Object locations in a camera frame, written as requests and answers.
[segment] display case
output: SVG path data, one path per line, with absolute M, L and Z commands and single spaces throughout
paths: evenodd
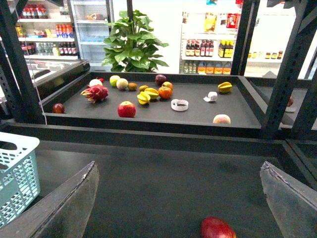
M 89 60 L 92 70 L 109 71 L 111 65 L 102 66 L 105 57 L 103 43 L 109 36 L 109 27 L 105 24 L 111 9 L 105 0 L 71 0 L 80 58 Z

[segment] white wall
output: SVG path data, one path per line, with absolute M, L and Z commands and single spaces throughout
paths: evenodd
M 169 67 L 158 66 L 160 73 L 179 73 L 181 27 L 182 27 L 182 0 L 133 0 L 133 10 L 139 10 L 153 21 L 153 34 L 162 42 L 169 43 L 168 47 L 159 47 L 157 54 L 164 57 Z M 119 12 L 127 10 L 126 0 L 113 0 L 114 20 L 118 20 Z

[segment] orange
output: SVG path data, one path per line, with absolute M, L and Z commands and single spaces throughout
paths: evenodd
M 168 87 L 160 87 L 158 94 L 163 99 L 169 99 L 172 96 L 172 90 Z

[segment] refrigerator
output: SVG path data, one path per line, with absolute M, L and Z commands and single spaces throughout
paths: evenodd
M 105 0 L 71 0 L 70 7 L 80 59 L 88 60 L 93 71 L 110 71 L 111 65 L 102 66 L 102 61 L 112 6 Z
M 230 74 L 240 0 L 183 0 L 180 73 Z

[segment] green apple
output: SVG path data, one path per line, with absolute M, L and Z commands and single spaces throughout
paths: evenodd
M 117 86 L 117 81 L 118 79 L 120 79 L 120 76 L 118 75 L 113 75 L 110 77 L 110 84 L 112 87 L 116 87 Z

